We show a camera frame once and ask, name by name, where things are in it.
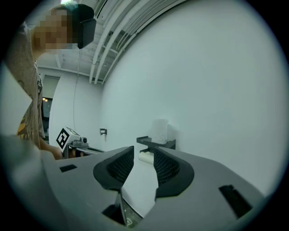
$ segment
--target ceiling pipe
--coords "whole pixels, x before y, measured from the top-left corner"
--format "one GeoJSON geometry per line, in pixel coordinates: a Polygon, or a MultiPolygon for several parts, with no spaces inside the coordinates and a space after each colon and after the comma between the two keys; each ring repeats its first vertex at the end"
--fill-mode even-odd
{"type": "Polygon", "coordinates": [[[129,36],[129,34],[133,31],[133,29],[136,27],[136,25],[139,23],[139,21],[143,18],[143,16],[153,10],[155,7],[158,7],[159,5],[163,4],[164,2],[166,2],[167,0],[158,0],[157,2],[155,2],[154,4],[152,4],[148,9],[146,9],[127,29],[127,31],[124,33],[124,35],[121,37],[121,39],[119,40],[118,44],[117,44],[117,48],[116,50],[119,50],[122,46],[122,44],[125,42],[126,38],[129,36]]]}
{"type": "MultiPolygon", "coordinates": [[[[41,66],[41,65],[37,65],[37,67],[46,68],[46,69],[53,69],[53,70],[61,70],[61,71],[66,71],[66,72],[71,72],[71,73],[76,73],[77,74],[77,71],[75,71],[75,70],[63,69],[63,68],[58,68],[58,67],[41,66]]],[[[89,74],[82,73],[82,72],[79,72],[79,74],[80,75],[84,75],[84,76],[89,76],[89,74]]]]}
{"type": "Polygon", "coordinates": [[[93,8],[94,15],[96,14],[96,10],[98,9],[98,6],[99,6],[100,2],[101,2],[101,0],[97,0],[97,4],[93,8]]]}
{"type": "Polygon", "coordinates": [[[55,55],[55,58],[56,58],[56,63],[57,63],[57,66],[59,68],[62,67],[62,64],[64,62],[64,59],[63,59],[63,55],[62,55],[62,51],[58,51],[58,54],[55,55]]]}
{"type": "Polygon", "coordinates": [[[93,61],[92,61],[92,65],[91,65],[91,71],[90,71],[90,77],[89,77],[89,83],[92,82],[92,78],[93,78],[93,71],[95,68],[95,64],[97,62],[98,59],[98,55],[99,52],[108,36],[108,33],[110,32],[111,28],[113,27],[114,23],[117,21],[117,19],[120,17],[120,15],[122,14],[122,12],[125,10],[125,8],[132,2],[133,0],[123,0],[122,3],[119,5],[119,7],[116,9],[115,13],[112,15],[112,17],[109,19],[107,26],[105,27],[100,40],[98,42],[98,46],[95,50],[94,56],[93,56],[93,61]]]}
{"type": "Polygon", "coordinates": [[[114,33],[112,34],[111,38],[109,39],[108,43],[107,43],[107,47],[105,48],[103,55],[101,57],[99,66],[98,66],[98,70],[96,72],[96,76],[95,76],[95,81],[94,83],[97,84],[97,80],[101,71],[101,68],[104,64],[104,61],[106,59],[106,56],[110,50],[110,48],[112,47],[112,44],[114,43],[115,39],[117,38],[118,34],[121,32],[121,30],[125,27],[125,25],[129,22],[129,20],[131,20],[131,18],[141,9],[144,7],[144,5],[146,5],[150,0],[140,0],[137,4],[135,4],[135,6],[133,8],[130,9],[130,11],[126,14],[126,16],[124,17],[124,19],[121,21],[121,23],[117,26],[117,28],[115,29],[114,33]]]}
{"type": "Polygon", "coordinates": [[[112,51],[113,53],[118,54],[118,51],[116,51],[116,50],[114,50],[114,49],[112,49],[112,48],[110,48],[110,51],[112,51]]]}
{"type": "Polygon", "coordinates": [[[136,37],[136,35],[138,33],[140,33],[148,24],[150,24],[152,21],[154,21],[158,16],[162,15],[164,12],[168,11],[169,9],[171,9],[172,7],[176,6],[176,5],[179,5],[181,4],[182,2],[184,1],[188,1],[188,0],[177,0],[175,1],[174,3],[168,5],[167,7],[163,8],[162,10],[160,10],[158,13],[156,13],[153,17],[151,17],[148,21],[146,21],[142,26],[140,26],[140,28],[138,28],[136,30],[136,32],[130,37],[130,39],[125,43],[125,45],[123,46],[123,48],[118,52],[116,58],[114,59],[112,65],[110,66],[110,68],[108,69],[104,79],[103,79],[103,82],[102,82],[102,85],[104,84],[104,82],[106,81],[109,73],[111,72],[114,64],[116,63],[116,61],[118,60],[118,58],[121,56],[122,52],[125,51],[126,47],[130,44],[130,42],[136,37]]]}
{"type": "Polygon", "coordinates": [[[107,3],[107,0],[104,0],[103,1],[103,4],[101,5],[101,7],[99,8],[99,11],[98,11],[98,13],[96,14],[96,18],[98,18],[99,17],[99,15],[100,15],[100,12],[102,11],[102,9],[104,8],[104,5],[107,3]]]}
{"type": "Polygon", "coordinates": [[[109,21],[109,19],[112,17],[112,15],[114,14],[114,12],[116,11],[116,9],[119,7],[121,1],[118,1],[115,6],[113,7],[113,9],[111,10],[111,12],[109,13],[109,15],[107,16],[107,19],[105,20],[103,27],[105,28],[107,26],[107,23],[109,21]]]}

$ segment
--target person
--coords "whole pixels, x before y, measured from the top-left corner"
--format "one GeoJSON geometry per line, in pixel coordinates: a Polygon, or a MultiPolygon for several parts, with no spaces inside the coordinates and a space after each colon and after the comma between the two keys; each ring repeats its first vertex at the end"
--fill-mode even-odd
{"type": "MultiPolygon", "coordinates": [[[[79,4],[79,17],[91,13],[89,6],[79,4]]],[[[67,49],[75,42],[74,20],[63,5],[50,10],[43,21],[33,29],[25,22],[18,28],[4,58],[4,62],[23,90],[31,97],[32,103],[27,109],[17,135],[35,143],[40,150],[50,151],[56,160],[62,158],[61,150],[47,144],[42,125],[42,81],[37,71],[36,61],[44,53],[67,49]]]]}

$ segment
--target white cable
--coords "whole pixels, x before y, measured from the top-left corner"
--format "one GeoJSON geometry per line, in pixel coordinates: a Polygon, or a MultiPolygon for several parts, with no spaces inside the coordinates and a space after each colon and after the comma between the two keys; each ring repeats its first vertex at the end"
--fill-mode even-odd
{"type": "Polygon", "coordinates": [[[76,86],[77,86],[77,82],[78,82],[78,76],[79,76],[79,66],[80,66],[80,50],[79,50],[79,62],[78,62],[78,67],[77,67],[77,76],[76,76],[76,83],[75,83],[75,88],[74,88],[74,96],[73,96],[73,126],[74,126],[74,131],[76,131],[75,128],[75,116],[74,116],[74,105],[75,105],[75,92],[76,92],[76,86]]]}

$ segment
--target black slot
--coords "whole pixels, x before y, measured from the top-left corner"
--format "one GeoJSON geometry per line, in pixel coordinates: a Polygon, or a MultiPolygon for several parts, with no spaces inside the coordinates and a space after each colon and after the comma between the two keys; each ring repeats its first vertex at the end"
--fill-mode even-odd
{"type": "Polygon", "coordinates": [[[110,205],[108,206],[104,211],[103,215],[109,217],[110,219],[122,224],[126,225],[126,222],[124,221],[124,218],[121,213],[121,207],[116,205],[110,205]]]}
{"type": "Polygon", "coordinates": [[[72,170],[72,169],[75,169],[75,168],[77,168],[75,165],[70,164],[70,165],[67,165],[67,166],[60,167],[60,171],[61,172],[65,172],[65,171],[69,171],[69,170],[72,170]]]}
{"type": "Polygon", "coordinates": [[[232,185],[224,185],[220,187],[219,190],[238,218],[242,217],[252,209],[252,206],[237,190],[234,189],[232,185]]]}

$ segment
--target black shelf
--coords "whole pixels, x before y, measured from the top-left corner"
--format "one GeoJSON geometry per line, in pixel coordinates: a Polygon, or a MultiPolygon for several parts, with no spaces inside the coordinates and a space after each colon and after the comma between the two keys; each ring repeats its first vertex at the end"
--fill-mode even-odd
{"type": "Polygon", "coordinates": [[[168,141],[164,144],[154,143],[152,139],[148,136],[138,137],[136,138],[136,142],[148,146],[148,148],[141,150],[140,152],[152,152],[154,147],[163,147],[170,148],[176,150],[176,140],[168,141]]]}

